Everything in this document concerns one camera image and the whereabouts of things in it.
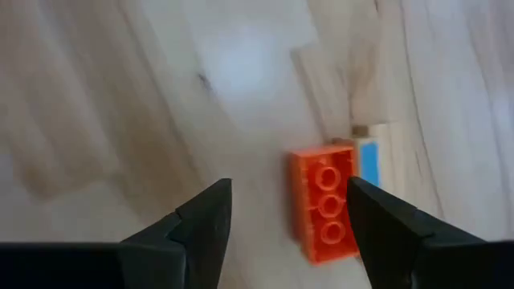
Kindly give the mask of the white block with blue face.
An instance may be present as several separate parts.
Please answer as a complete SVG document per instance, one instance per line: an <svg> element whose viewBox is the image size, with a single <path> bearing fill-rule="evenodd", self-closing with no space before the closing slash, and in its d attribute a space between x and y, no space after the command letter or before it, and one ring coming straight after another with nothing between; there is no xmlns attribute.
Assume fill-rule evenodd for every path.
<svg viewBox="0 0 514 289"><path fill-rule="evenodd" d="M390 148L387 124L356 125L353 140L357 154L358 176L387 189L390 184Z"/></svg>

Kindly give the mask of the orange-red toy brick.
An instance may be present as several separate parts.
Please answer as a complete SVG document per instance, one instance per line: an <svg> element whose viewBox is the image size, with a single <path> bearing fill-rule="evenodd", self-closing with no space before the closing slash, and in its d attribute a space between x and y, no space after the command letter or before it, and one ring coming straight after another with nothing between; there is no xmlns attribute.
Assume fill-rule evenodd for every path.
<svg viewBox="0 0 514 289"><path fill-rule="evenodd" d="M295 233L308 261L317 265L357 257L347 206L348 179L356 175L353 146L298 150L288 162Z"/></svg>

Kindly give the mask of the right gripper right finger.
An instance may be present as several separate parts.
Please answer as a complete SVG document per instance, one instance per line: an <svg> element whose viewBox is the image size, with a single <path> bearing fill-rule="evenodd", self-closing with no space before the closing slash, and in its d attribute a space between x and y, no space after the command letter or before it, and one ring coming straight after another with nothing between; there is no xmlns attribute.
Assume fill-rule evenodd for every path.
<svg viewBox="0 0 514 289"><path fill-rule="evenodd" d="M373 289L514 289L514 240L487 242L359 177L347 202Z"/></svg>

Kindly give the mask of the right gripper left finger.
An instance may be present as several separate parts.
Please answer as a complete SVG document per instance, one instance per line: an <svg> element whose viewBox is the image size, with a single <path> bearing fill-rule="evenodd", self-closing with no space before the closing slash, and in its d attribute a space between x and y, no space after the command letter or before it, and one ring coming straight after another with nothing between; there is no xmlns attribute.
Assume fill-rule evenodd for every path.
<svg viewBox="0 0 514 289"><path fill-rule="evenodd" d="M121 242L0 242L0 289L217 289L231 213L222 178Z"/></svg>

